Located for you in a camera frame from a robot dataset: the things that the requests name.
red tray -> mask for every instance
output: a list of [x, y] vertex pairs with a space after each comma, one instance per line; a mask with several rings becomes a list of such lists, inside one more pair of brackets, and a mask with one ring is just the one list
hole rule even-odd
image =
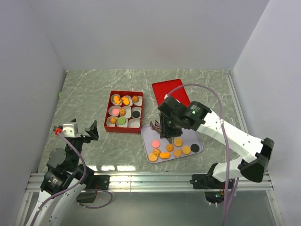
[[[121, 128], [121, 127], [111, 127], [111, 126], [106, 126], [106, 122], [108, 117], [110, 117], [109, 115], [109, 108], [112, 107], [114, 104], [111, 102], [111, 96], [114, 94], [119, 94], [121, 97], [125, 96], [125, 95], [129, 95], [130, 97], [133, 96], [142, 96], [142, 106], [141, 106], [141, 117], [140, 117], [140, 127], [139, 128]], [[133, 91], [116, 91], [113, 90], [110, 93], [109, 96], [109, 103], [108, 103], [108, 107], [107, 107], [107, 113], [105, 115], [105, 119], [104, 119], [104, 123], [103, 126], [105, 128], [105, 131], [107, 132], [117, 132], [117, 133], [140, 133], [141, 132], [141, 127], [142, 127], [142, 118], [143, 118], [143, 104], [144, 104], [144, 96], [142, 92], [133, 92]]]
[[[177, 88], [181, 85], [183, 85], [181, 79], [153, 83], [152, 89], [154, 90], [158, 105], [160, 105], [162, 103], [166, 94], [168, 94], [171, 90], [173, 90], [174, 88]], [[186, 107], [188, 107], [190, 105], [190, 100], [187, 96], [187, 93], [186, 93], [184, 87], [173, 92], [171, 94], [171, 96], [176, 98], [181, 103], [183, 103]]]

wire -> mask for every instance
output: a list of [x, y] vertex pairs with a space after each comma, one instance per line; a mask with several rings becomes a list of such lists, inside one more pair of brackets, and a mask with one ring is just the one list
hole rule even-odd
[[[195, 83], [187, 83], [187, 84], [178, 86], [177, 88], [170, 91], [168, 93], [168, 96], [170, 96], [176, 90], [178, 90], [182, 87], [185, 87], [185, 86], [198, 86], [198, 87], [202, 87], [202, 88], [205, 88], [205, 89], [211, 91], [213, 93], [213, 95], [217, 98], [217, 101], [219, 103], [219, 109], [220, 109], [219, 117], [220, 117], [220, 120], [222, 119], [222, 101], [219, 98], [219, 96], [217, 95], [217, 93], [210, 87], [200, 85], [200, 84], [195, 84]], [[228, 209], [230, 207], [230, 204], [231, 204], [231, 201], [232, 201], [232, 198], [234, 196], [234, 193], [235, 193], [235, 190], [236, 190], [237, 186], [232, 189], [231, 194], [230, 194], [230, 198], [228, 200], [229, 174], [230, 174], [230, 148], [229, 148], [229, 142], [228, 142], [227, 134], [226, 134], [225, 127], [224, 127], [223, 123], [221, 123], [221, 128], [222, 128], [222, 134], [224, 136], [225, 145], [226, 145], [226, 163], [227, 163], [226, 164], [226, 181], [225, 181], [225, 191], [226, 192], [225, 192], [225, 195], [224, 195], [224, 209], [223, 209], [223, 216], [222, 216], [222, 226], [223, 226], [224, 223], [225, 223], [226, 215], [227, 215]]]
[[89, 192], [89, 191], [105, 192], [105, 193], [109, 194], [110, 197], [111, 197], [110, 200], [109, 200], [106, 204], [101, 205], [101, 206], [96, 206], [96, 207], [93, 207], [93, 206], [85, 206], [84, 204], [79, 203], [80, 206], [82, 206], [82, 207], [84, 207], [84, 208], [87, 208], [87, 209], [100, 209], [100, 208], [102, 208], [102, 207], [105, 207], [105, 206], [109, 205], [109, 204], [112, 202], [112, 200], [113, 200], [113, 195], [112, 195], [112, 193], [109, 192], [109, 191], [106, 191], [106, 190], [101, 190], [101, 189], [85, 189], [85, 191], [87, 191], [87, 192]]

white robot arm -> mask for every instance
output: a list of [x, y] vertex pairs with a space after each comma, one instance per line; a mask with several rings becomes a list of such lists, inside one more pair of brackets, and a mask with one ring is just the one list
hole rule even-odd
[[[204, 133], [225, 144], [221, 125], [227, 132], [229, 147], [240, 155], [230, 161], [229, 178], [245, 177], [253, 182], [261, 182], [269, 163], [274, 141], [253, 137], [232, 126], [203, 104], [193, 101], [189, 107], [168, 96], [158, 107], [160, 110], [161, 138], [178, 137], [182, 128]], [[217, 180], [225, 182], [226, 163], [215, 163], [211, 166], [207, 178], [213, 179], [204, 188], [210, 188], [210, 183]]]

gray marble table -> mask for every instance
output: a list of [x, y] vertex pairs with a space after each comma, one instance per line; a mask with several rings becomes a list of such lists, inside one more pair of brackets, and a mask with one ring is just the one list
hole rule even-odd
[[[147, 161], [140, 134], [107, 133], [103, 127], [111, 90], [142, 91], [144, 93], [143, 125], [159, 120], [152, 83], [180, 78], [185, 83], [200, 83], [212, 87], [223, 104], [223, 118], [240, 128], [238, 116], [224, 71], [220, 70], [83, 70], [68, 71], [62, 94], [53, 118], [52, 128], [73, 118], [79, 132], [98, 123], [99, 140], [84, 144], [82, 155], [94, 170], [113, 171], [200, 171], [206, 172], [215, 162], [225, 161], [225, 146], [200, 134], [202, 153], [151, 164]], [[185, 88], [190, 100], [199, 101], [218, 112], [217, 100], [209, 91], [197, 87]], [[39, 172], [46, 172], [49, 153], [65, 147], [64, 141], [50, 129]], [[237, 155], [231, 151], [231, 159]]]

pastry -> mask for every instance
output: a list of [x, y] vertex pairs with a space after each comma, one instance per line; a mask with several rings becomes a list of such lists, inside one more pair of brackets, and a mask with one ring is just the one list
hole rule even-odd
[[169, 152], [161, 152], [160, 154], [161, 159], [169, 159], [170, 156], [171, 154]]
[[119, 114], [119, 109], [118, 109], [118, 108], [114, 108], [114, 109], [112, 110], [112, 114], [113, 114], [113, 115], [118, 115], [118, 114]]
[[184, 154], [190, 154], [191, 149], [190, 149], [189, 146], [184, 146], [184, 147], [182, 148], [182, 152], [183, 152]]
[[174, 150], [174, 146], [172, 144], [168, 144], [166, 146], [166, 150], [168, 150], [169, 152], [172, 152]]
[[117, 118], [116, 117], [111, 117], [110, 118], [110, 123], [111, 124], [116, 124]]
[[153, 150], [153, 153], [154, 153], [154, 155], [159, 156], [161, 154], [161, 151], [160, 151], [160, 149], [155, 148]]
[[175, 157], [180, 157], [181, 155], [182, 155], [182, 151], [181, 151], [181, 150], [176, 149], [176, 150], [174, 151], [174, 156], [175, 156]]
[[116, 96], [116, 95], [113, 97], [113, 100], [114, 100], [114, 102], [115, 102], [117, 105], [119, 105], [119, 104], [121, 103], [120, 98], [119, 98], [118, 96]]
[[125, 105], [129, 105], [130, 104], [130, 100], [127, 98], [127, 97], [122, 97], [122, 102], [125, 104]]
[[139, 97], [138, 97], [138, 96], [133, 96], [132, 100], [133, 100], [134, 102], [138, 102], [138, 101], [139, 101]]
[[120, 115], [124, 116], [126, 114], [126, 110], [124, 108], [121, 108], [120, 110]]
[[150, 153], [149, 154], [149, 160], [150, 161], [157, 161], [158, 160], [158, 156], [156, 156], [154, 153]]
[[193, 144], [190, 149], [192, 152], [197, 153], [199, 151], [199, 146], [197, 144]]
[[181, 147], [182, 144], [183, 144], [183, 141], [180, 138], [174, 139], [174, 145], [176, 145], [177, 147]]
[[153, 140], [153, 142], [151, 143], [151, 145], [153, 146], [153, 148], [158, 148], [158, 147], [160, 147], [160, 141]]
[[119, 125], [124, 125], [126, 123], [125, 117], [120, 117], [117, 119]]

